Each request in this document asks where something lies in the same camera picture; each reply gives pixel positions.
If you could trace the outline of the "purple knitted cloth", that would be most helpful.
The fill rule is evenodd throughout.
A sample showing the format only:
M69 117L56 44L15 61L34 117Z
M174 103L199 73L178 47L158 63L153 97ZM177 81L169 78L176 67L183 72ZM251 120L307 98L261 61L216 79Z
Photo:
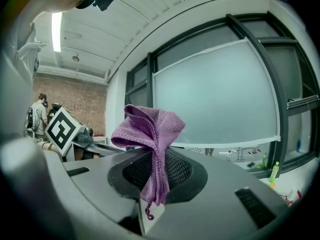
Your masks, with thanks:
M147 202L145 214L152 221L150 207L164 204L170 191L166 150L178 138L185 123L174 112L132 104L124 107L124 114L126 118L112 133L111 142L118 148L142 147L151 151L151 176L140 198Z

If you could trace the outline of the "person's left forearm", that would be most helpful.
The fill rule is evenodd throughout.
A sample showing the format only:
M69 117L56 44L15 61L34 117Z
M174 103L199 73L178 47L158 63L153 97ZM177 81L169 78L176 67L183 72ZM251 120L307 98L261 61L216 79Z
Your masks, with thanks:
M56 146L52 142L44 141L40 143L40 146L43 150L54 152L58 155L61 162L63 162L62 155Z

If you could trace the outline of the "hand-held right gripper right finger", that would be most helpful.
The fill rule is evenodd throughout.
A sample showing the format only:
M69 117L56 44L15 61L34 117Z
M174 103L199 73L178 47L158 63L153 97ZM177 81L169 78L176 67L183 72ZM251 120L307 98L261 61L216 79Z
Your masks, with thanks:
M172 148L207 171L204 188L190 201L168 204L146 233L147 240L263 240L288 212L285 201L268 185L240 166L213 156ZM258 228L236 195L250 189L275 216Z

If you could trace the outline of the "green bottle with yellow cap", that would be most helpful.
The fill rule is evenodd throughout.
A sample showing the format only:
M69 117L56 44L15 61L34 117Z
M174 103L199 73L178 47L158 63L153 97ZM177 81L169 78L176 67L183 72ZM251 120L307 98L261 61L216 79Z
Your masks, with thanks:
M274 184L275 183L278 171L279 171L279 162L277 161L275 163L275 165L273 166L272 171L271 171L271 175L269 177L269 183L270 184Z

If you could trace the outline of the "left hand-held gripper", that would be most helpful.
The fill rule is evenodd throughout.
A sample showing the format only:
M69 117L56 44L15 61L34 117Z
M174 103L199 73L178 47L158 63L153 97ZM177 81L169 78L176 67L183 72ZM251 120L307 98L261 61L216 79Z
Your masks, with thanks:
M61 107L50 120L45 135L66 160L74 160L74 148L82 148L84 157L106 157L125 151L93 140L93 129L85 126L70 111Z

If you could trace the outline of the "frosted glass pane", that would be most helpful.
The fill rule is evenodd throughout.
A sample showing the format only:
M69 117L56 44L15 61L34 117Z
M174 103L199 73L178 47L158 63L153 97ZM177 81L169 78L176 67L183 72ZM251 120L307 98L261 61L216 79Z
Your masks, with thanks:
M152 76L153 106L177 114L183 148L254 147L280 141L271 77L248 39L181 59Z

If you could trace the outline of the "person's beige top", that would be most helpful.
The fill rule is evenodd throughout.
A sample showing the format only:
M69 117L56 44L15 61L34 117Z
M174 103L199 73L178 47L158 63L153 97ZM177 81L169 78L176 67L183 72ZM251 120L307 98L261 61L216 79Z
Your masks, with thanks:
M0 138L23 136L33 102L33 81L41 48L35 19L42 9L25 8L4 37L0 48Z

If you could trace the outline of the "long ceiling light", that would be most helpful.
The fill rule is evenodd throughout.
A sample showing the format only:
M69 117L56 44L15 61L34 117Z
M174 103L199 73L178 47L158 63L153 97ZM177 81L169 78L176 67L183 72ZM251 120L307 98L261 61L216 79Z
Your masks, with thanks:
M61 22L62 12L53 13L51 17L51 39L54 52L61 52Z

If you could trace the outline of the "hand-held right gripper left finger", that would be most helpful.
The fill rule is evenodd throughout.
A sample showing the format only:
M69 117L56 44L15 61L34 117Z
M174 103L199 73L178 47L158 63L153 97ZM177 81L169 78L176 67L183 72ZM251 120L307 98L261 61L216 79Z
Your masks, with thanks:
M80 161L61 162L53 151L44 157L55 192L76 236L143 236L140 202L122 197L108 181L113 166L143 155L133 150Z

